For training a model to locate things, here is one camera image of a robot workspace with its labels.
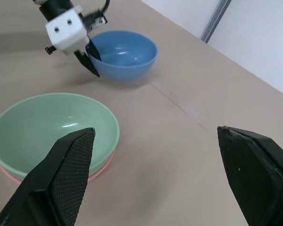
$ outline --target green bowl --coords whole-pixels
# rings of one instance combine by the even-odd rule
[[[102,103],[70,93],[22,100],[0,115],[0,165],[23,180],[57,139],[93,127],[96,131],[89,176],[109,159],[119,139],[114,114]]]

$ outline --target blue bowl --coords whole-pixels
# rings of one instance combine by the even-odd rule
[[[89,55],[98,72],[120,81],[145,75],[157,57],[156,44],[149,38],[129,31],[103,32],[92,37],[102,61]]]

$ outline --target robotic arm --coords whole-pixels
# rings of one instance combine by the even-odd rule
[[[99,77],[100,75],[88,55],[80,50],[86,47],[88,54],[101,60],[88,33],[107,23],[104,12],[107,10],[110,0],[106,0],[103,9],[98,9],[86,16],[82,14],[82,7],[73,6],[70,0],[33,1],[36,5],[40,5],[40,11],[48,21],[45,27],[52,46],[46,47],[46,52],[49,55],[55,50],[60,50],[66,55],[74,53],[84,67]]]

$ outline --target beige table surface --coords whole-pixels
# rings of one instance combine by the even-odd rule
[[[103,4],[80,0],[85,12]],[[73,92],[117,116],[113,161],[89,184],[77,226],[246,226],[228,185],[217,126],[272,137],[283,148],[283,94],[139,0],[112,0],[104,30],[151,37],[159,57],[145,79],[96,78],[75,57],[48,56],[31,0],[0,0],[0,113],[32,95]],[[0,210],[17,185],[0,172]]]

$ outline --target cable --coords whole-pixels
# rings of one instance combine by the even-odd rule
[[[101,13],[104,13],[108,9],[109,4],[110,4],[110,0],[106,0],[106,4],[104,5],[104,8],[101,10]]]

